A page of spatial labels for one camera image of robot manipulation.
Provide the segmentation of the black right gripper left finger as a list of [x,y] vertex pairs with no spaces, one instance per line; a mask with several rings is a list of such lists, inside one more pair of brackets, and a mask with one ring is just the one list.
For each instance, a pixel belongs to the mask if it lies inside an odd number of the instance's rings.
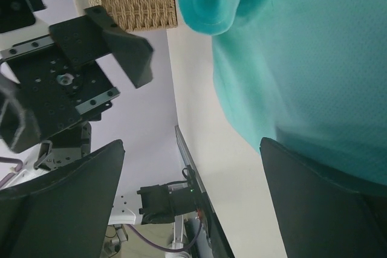
[[1,190],[1,257],[99,257],[124,155],[115,140]]

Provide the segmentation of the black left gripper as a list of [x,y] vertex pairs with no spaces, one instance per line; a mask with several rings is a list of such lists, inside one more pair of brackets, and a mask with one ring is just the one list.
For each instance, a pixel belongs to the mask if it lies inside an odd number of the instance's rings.
[[20,84],[1,75],[1,139],[12,152],[111,107],[120,92],[95,60],[112,54],[135,88],[152,81],[148,40],[122,30],[101,5],[84,12],[51,25],[51,37],[1,50]]

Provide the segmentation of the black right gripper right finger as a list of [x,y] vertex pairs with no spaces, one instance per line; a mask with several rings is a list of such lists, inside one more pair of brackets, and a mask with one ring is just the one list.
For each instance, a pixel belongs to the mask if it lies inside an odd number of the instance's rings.
[[263,138],[260,153],[288,257],[386,257],[386,186]]

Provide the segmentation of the teal t shirt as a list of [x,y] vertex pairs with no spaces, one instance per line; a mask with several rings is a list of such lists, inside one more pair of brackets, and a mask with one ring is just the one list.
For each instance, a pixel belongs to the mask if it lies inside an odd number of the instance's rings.
[[265,137],[386,184],[386,0],[178,0],[212,39],[223,112]]

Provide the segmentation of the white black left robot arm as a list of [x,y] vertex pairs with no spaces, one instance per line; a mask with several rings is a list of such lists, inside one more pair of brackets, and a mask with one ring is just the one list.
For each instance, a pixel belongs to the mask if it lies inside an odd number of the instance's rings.
[[132,84],[152,80],[153,49],[123,31],[101,6],[55,25],[29,8],[1,11],[1,139],[36,160],[1,187],[2,257],[99,257],[125,150],[91,151],[90,121],[119,91],[97,64],[112,54]]

